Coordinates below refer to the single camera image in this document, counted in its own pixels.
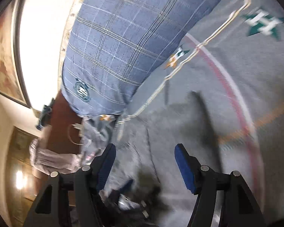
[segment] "gray fabric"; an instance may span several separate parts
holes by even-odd
[[[136,89],[220,0],[84,0],[62,70],[80,116],[120,114]]]
[[[48,149],[39,148],[38,140],[29,145],[30,164],[37,170],[50,175],[54,171],[63,174],[74,173],[80,167],[81,157],[75,154],[57,154]]]
[[[221,0],[191,29],[192,37],[182,39],[180,45],[190,52],[179,62],[233,11],[240,9],[244,1]],[[162,199],[172,209],[162,212],[159,226],[186,226],[194,204],[177,171],[172,147],[182,142],[201,164],[215,170],[220,168],[214,144],[204,146],[198,135],[202,122],[198,105],[189,98],[192,91],[200,92],[214,132],[219,136],[222,171],[241,172],[260,206],[264,205],[268,223],[284,217],[284,23],[276,27],[280,40],[263,33],[248,36],[250,26],[242,15],[255,13],[260,7],[272,16],[284,17],[276,0],[251,0],[246,9],[166,82],[143,112],[133,117],[173,71],[171,67],[165,69],[166,63],[159,66],[139,87],[117,121],[113,134],[117,157],[106,190],[122,185],[130,176],[137,181],[136,192],[145,192],[158,183],[158,176]],[[139,171],[145,171],[150,179],[140,180]]]
[[[111,141],[115,125],[114,115],[102,115],[93,118],[82,119],[82,130],[80,132],[82,165],[89,165],[95,156],[102,154]]]
[[[125,123],[122,139],[115,133],[117,156],[105,186],[108,193],[118,189],[129,178],[134,179],[128,195],[140,202],[154,186],[161,187],[161,204],[150,212],[158,226],[187,226],[196,196],[185,187],[174,159],[174,147],[183,143],[201,164],[221,171],[217,141],[205,106],[198,94],[190,92],[183,102],[161,105]],[[219,215],[220,194],[215,216]]]

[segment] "framed picture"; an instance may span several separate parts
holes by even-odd
[[[23,5],[24,0],[12,0],[0,16],[0,94],[30,108],[19,54]]]

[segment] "star logo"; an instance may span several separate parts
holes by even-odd
[[[189,50],[183,50],[182,49],[182,45],[178,48],[177,53],[172,54],[167,62],[167,65],[165,67],[168,68],[169,66],[172,67],[173,69],[176,68],[177,66],[177,61],[180,57],[182,57],[183,55],[187,54],[189,52]]]
[[[284,23],[284,18],[271,16],[267,11],[260,8],[254,14],[246,14],[242,16],[246,19],[245,23],[251,26],[248,36],[262,33],[266,36],[272,36],[278,41],[280,40],[277,25]]]

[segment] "black clamp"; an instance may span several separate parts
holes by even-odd
[[[51,113],[52,113],[52,108],[55,103],[55,99],[51,99],[51,103],[47,105],[43,105],[42,112],[40,114],[38,124],[36,125],[37,130],[42,130],[49,122],[51,119]]]
[[[182,144],[175,147],[175,158],[187,189],[198,195],[188,227],[210,227],[214,215],[216,194],[224,191],[219,227],[265,227],[251,190],[238,171],[217,173],[200,165]]]
[[[110,225],[110,215],[99,191],[105,186],[116,157],[116,147],[109,144],[90,166],[75,173],[52,172],[33,202],[23,227],[71,227],[68,191],[75,191],[81,227]]]

